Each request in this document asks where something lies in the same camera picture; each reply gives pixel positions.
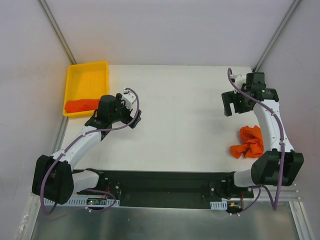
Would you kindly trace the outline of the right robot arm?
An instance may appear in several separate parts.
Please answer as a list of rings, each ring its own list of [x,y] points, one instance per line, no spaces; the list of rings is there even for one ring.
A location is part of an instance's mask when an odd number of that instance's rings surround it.
[[[263,139],[263,154],[248,170],[232,173],[232,181],[225,184],[225,192],[237,197],[243,188],[251,186],[291,186],[300,171],[304,156],[296,152],[285,132],[280,116],[280,103],[277,91],[268,88],[263,72],[250,72],[247,75],[233,75],[227,70],[232,91],[222,93],[224,114],[254,112]],[[236,86],[239,80],[241,87]]]

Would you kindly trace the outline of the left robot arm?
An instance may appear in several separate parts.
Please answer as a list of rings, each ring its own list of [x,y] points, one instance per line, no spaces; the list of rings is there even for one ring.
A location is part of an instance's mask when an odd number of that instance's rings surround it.
[[[86,189],[96,195],[102,194],[106,188],[102,172],[92,168],[78,173],[73,170],[90,149],[115,131],[113,124],[122,123],[122,129],[134,129],[141,120],[141,113],[139,97],[131,88],[116,95],[103,95],[78,136],[65,148],[37,159],[32,193],[60,205],[72,194]]]

